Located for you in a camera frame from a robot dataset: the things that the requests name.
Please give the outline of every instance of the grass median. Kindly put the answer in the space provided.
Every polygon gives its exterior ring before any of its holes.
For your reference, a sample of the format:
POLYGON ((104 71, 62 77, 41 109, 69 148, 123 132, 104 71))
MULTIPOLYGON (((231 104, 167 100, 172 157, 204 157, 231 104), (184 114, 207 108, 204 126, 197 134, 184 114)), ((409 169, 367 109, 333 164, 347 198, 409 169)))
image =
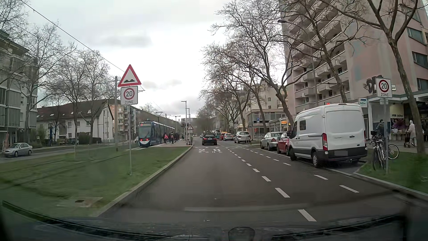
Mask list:
POLYGON ((0 164, 0 197, 13 204, 60 216, 87 216, 155 173, 188 147, 132 150, 114 146, 0 164), (101 198, 90 208, 73 200, 101 198))
POLYGON ((373 170, 372 152, 369 150, 368 161, 358 173, 428 193, 428 155, 401 152, 394 160, 389 160, 389 173, 385 170, 373 170))

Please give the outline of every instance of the red car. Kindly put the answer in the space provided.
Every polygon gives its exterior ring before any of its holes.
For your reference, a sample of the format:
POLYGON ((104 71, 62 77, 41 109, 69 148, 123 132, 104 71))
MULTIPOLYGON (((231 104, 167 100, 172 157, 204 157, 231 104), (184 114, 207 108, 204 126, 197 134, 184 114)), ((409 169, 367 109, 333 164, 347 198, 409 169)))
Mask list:
POLYGON ((285 154, 288 156, 288 147, 289 147, 289 141, 290 141, 288 136, 289 135, 287 135, 287 132, 284 132, 283 134, 281 134, 281 137, 276 143, 277 153, 285 152, 285 154))

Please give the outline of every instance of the triangular warning sign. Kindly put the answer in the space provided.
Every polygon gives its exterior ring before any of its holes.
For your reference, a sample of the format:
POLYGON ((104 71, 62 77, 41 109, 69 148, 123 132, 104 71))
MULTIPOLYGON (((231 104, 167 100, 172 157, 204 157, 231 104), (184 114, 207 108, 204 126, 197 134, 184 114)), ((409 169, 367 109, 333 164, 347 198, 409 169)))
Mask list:
POLYGON ((129 65, 122 79, 119 81, 119 84, 117 85, 117 87, 134 86, 134 85, 140 85, 140 84, 141 82, 137 77, 137 75, 135 74, 134 69, 132 68, 131 65, 129 65))

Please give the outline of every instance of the car wheel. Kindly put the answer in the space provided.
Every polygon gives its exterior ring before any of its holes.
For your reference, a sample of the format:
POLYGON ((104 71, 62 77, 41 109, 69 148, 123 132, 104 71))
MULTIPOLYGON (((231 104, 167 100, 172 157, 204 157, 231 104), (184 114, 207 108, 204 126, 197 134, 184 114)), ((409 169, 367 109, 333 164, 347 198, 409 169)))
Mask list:
POLYGON ((290 153, 290 159, 291 159, 292 161, 296 161, 296 160, 297 160, 297 157, 296 157, 296 155, 294 154, 294 150, 293 150, 293 148, 290 148, 289 153, 290 153))
POLYGON ((318 158, 317 158, 317 152, 316 151, 313 151, 311 153, 311 159, 312 159, 312 164, 314 165, 314 167, 316 167, 316 168, 320 168, 321 167, 321 161, 318 160, 318 158))

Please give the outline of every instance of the silver car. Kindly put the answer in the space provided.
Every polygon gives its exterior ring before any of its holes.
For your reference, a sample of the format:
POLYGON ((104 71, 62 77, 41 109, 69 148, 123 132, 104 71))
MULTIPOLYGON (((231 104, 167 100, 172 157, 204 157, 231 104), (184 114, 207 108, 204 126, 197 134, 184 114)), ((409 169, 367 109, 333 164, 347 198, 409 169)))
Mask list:
POLYGON ((251 139, 251 136, 248 133, 248 131, 238 131, 238 132, 236 132, 236 135, 234 137, 235 143, 249 142, 250 139, 251 139))
POLYGON ((223 140, 232 141, 233 140, 233 134, 231 134, 231 133, 224 134, 223 140))
POLYGON ((33 152, 33 147, 23 142, 14 143, 11 147, 3 151, 6 157, 31 155, 32 152, 33 152))
POLYGON ((276 143, 283 132, 268 132, 260 141, 260 148, 267 148, 269 151, 276 149, 276 143))

